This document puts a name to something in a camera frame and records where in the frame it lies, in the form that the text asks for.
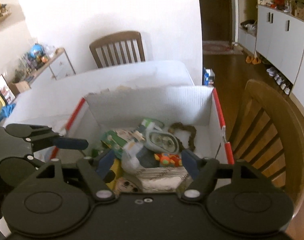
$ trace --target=cabinet handle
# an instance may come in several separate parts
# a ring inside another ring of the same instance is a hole
[[[288,24],[287,24],[287,28],[286,28],[286,30],[285,30],[286,32],[288,32],[288,31],[290,30],[290,20],[288,20],[287,23],[288,23]]]

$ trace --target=chair backrest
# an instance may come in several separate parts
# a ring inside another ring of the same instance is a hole
[[[304,134],[287,101],[249,80],[229,141],[236,160],[246,160],[292,198],[296,215],[304,199]]]
[[[145,61],[143,45],[142,45],[142,38],[141,34],[136,31],[126,31],[126,32],[118,32],[113,33],[108,36],[102,37],[93,41],[90,44],[90,51],[94,57],[94,60],[98,66],[98,68],[102,68],[103,64],[99,58],[97,53],[97,49],[101,49],[102,57],[104,59],[105,66],[110,66],[108,62],[108,58],[110,59],[111,65],[115,66],[120,64],[127,64],[137,62],[137,55],[135,52],[134,41],[136,40],[138,52],[140,55],[141,62]]]

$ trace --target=stuffed toy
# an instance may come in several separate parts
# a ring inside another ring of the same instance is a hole
[[[160,162],[160,167],[181,167],[182,160],[177,154],[155,153],[154,158]]]

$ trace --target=blue cloth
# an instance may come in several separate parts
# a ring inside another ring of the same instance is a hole
[[[10,104],[7,106],[3,106],[0,112],[0,122],[11,115],[15,108],[16,104]]]

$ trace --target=dark brown door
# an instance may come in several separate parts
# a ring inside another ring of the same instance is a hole
[[[203,41],[232,40],[231,0],[200,0]]]

